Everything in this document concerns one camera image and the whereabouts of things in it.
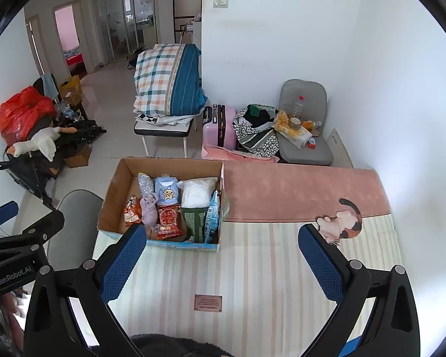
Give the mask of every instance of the yellow bag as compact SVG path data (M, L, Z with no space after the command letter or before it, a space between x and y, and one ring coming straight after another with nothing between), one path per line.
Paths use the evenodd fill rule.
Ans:
M66 92L67 89L71 87L78 90L80 94L83 93L83 88L81 87L81 81L79 80L78 75L70 77L67 81L65 81L62 85L60 85L59 90L61 92Z

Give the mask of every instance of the plastic water bottle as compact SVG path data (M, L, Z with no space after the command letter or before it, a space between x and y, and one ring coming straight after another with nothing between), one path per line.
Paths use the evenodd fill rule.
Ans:
M304 111L304 97L300 96L299 99L294 104L293 116L302 119L302 112Z

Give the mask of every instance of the small red box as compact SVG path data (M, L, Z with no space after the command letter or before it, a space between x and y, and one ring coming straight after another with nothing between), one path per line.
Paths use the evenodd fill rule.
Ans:
M315 139L309 138L309 141L307 142L307 147L310 149L315 149Z

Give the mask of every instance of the wall outlet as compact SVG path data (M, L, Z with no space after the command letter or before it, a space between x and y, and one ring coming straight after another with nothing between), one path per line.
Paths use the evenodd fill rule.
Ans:
M228 0L213 0L213 8L228 8Z

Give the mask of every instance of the gray chair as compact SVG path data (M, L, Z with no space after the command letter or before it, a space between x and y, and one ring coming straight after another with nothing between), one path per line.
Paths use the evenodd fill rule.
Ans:
M327 94L324 87L319 83L306 82L305 80L288 80L282 86L279 110L290 113L295 101L298 101L300 96L304 97L302 113L304 119L322 122L322 126L318 128L322 134L327 111ZM281 134L276 133L276 136L279 142L279 154L290 164L327 166L332 163L332 152L322 136L314 137L315 149L310 149L307 146L299 149Z
M48 262L55 270L81 266L92 259L98 235L98 217L103 200L93 192L76 189L58 205L65 216L65 226L48 243Z

